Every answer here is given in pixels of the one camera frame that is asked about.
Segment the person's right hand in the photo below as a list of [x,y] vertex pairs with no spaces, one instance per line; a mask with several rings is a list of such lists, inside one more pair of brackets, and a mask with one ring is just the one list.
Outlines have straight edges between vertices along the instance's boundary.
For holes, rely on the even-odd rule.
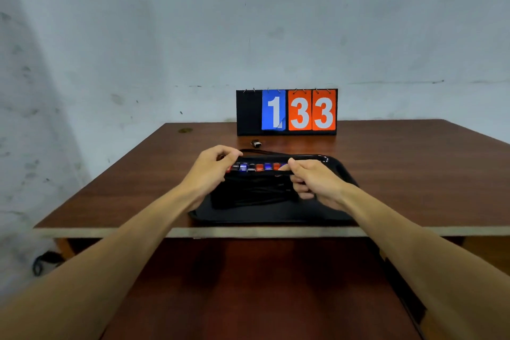
[[290,172],[293,189],[303,200],[316,198],[325,206],[351,214],[345,204],[344,196],[349,194],[353,186],[337,175],[318,160],[295,160],[288,163],[301,163],[304,172]]

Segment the person's left hand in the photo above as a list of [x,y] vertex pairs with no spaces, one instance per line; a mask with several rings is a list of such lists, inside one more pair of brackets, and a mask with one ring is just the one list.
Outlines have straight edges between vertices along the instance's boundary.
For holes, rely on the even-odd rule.
[[215,169],[213,147],[202,151],[178,186],[187,202],[184,211],[188,212],[200,206],[206,195],[224,181],[225,174]]

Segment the person's right forearm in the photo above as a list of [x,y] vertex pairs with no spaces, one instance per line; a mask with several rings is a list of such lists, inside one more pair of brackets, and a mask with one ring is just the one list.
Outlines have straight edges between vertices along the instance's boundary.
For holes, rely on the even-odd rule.
[[510,340],[510,276],[350,185],[337,199],[456,340]]

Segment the person's left forearm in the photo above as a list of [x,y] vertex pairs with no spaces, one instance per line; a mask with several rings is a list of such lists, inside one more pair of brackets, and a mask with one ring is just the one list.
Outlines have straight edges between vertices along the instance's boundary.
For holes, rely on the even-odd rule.
[[0,340],[99,340],[156,248],[202,200],[178,185],[0,308]]

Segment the row of coloured small clips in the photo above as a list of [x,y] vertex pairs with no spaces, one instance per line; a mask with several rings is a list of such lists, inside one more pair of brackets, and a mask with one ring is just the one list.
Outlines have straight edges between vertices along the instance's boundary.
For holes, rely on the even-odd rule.
[[239,173],[269,173],[269,172],[276,172],[281,167],[286,165],[285,163],[281,162],[255,162],[255,163],[249,163],[247,161],[241,161],[238,163],[234,163],[228,169],[226,169],[226,174],[239,174]]

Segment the black flip scoreboard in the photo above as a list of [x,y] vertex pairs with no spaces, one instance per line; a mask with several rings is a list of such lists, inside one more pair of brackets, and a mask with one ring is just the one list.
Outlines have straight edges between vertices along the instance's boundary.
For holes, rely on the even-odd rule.
[[338,95],[336,88],[239,90],[237,134],[336,135]]

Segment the black plastic tray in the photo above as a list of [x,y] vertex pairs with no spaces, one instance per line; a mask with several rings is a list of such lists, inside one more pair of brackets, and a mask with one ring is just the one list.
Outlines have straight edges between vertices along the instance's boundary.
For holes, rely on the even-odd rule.
[[[261,156],[268,154],[284,154],[271,151],[256,152],[254,149],[242,150],[243,156]],[[321,154],[284,154],[295,160],[318,160],[328,167],[335,175],[355,186],[359,186],[354,177],[335,157]],[[301,224],[301,225],[348,225],[353,218],[346,212],[331,209],[317,199],[297,202],[282,202],[263,206],[248,206],[226,210],[212,208],[210,194],[196,209],[188,215],[196,222],[209,225],[259,225],[259,224]]]

